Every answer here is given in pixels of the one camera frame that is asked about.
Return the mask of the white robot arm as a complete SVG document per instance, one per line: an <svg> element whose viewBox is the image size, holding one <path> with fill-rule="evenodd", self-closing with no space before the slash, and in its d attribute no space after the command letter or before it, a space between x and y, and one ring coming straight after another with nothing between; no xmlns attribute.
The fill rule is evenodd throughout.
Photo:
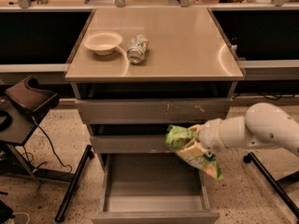
<svg viewBox="0 0 299 224"><path fill-rule="evenodd" d="M230 148L282 147L299 156L299 123L275 105L258 103L244 116L192 126L197 136L177 154L195 158Z"/></svg>

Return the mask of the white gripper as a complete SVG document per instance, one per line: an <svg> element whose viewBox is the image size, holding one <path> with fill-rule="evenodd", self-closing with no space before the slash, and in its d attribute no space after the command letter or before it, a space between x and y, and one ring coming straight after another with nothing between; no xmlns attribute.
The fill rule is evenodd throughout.
<svg viewBox="0 0 299 224"><path fill-rule="evenodd" d="M207 156L211 158L211 151L223 151L225 145L221 141L220 135L221 119L207 121L202 126L195 124L189 130L199 133L199 141L196 139L188 142L184 147L176 151L182 159L201 158Z"/></svg>

